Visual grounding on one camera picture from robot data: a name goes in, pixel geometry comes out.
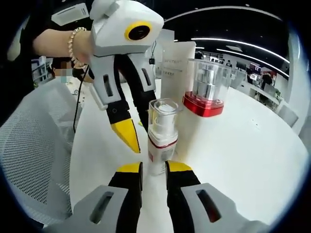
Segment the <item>white round table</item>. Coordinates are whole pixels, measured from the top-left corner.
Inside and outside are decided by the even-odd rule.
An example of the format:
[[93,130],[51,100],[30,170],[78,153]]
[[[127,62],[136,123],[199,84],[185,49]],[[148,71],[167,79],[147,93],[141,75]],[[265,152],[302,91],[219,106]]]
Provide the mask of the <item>white round table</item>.
[[[161,80],[156,80],[160,97]],[[148,163],[147,133],[138,125],[129,86],[122,84],[135,124],[141,154],[133,153],[111,130],[106,112],[89,96],[78,123],[70,163],[70,200],[75,204],[99,185],[107,185],[127,163]],[[274,112],[229,88],[214,139],[185,162],[201,183],[210,183],[235,201],[249,220],[272,224],[288,207],[309,167],[308,152],[292,129]],[[137,232],[173,232],[166,206],[165,175],[144,176],[143,208]]]

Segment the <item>hand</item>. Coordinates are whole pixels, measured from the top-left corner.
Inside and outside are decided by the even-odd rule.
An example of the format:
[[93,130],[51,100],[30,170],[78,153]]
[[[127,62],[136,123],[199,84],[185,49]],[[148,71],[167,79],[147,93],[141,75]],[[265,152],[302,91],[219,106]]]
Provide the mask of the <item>hand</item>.
[[82,63],[89,63],[92,54],[91,31],[78,32],[73,39],[72,50],[74,56]]

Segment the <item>black ceiling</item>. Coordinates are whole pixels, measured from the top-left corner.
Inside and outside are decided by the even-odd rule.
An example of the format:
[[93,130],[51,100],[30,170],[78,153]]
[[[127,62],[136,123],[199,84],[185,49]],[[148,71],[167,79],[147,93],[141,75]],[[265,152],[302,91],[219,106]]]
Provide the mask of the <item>black ceiling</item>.
[[[73,5],[77,2],[86,2],[90,10],[93,0],[55,0],[57,10]],[[278,17],[284,17],[287,13],[281,8],[281,4],[267,4],[267,1],[245,0],[139,0],[148,7],[154,9],[165,19],[169,19],[181,13],[212,6],[243,6],[264,10]],[[58,30],[73,30],[78,26],[91,28],[91,20],[83,19],[63,27],[52,24]],[[193,37],[216,37],[237,40],[254,44],[273,51],[285,58],[288,57],[288,25],[286,21],[280,21],[262,13],[241,9],[217,9],[188,14],[165,23],[165,29],[175,31],[175,39],[189,41]],[[238,46],[243,54],[256,57],[288,73],[283,66],[284,61],[262,50],[250,46],[237,45],[227,42],[197,41],[197,46],[206,48],[206,51],[216,52],[216,49],[231,50],[226,45]]]

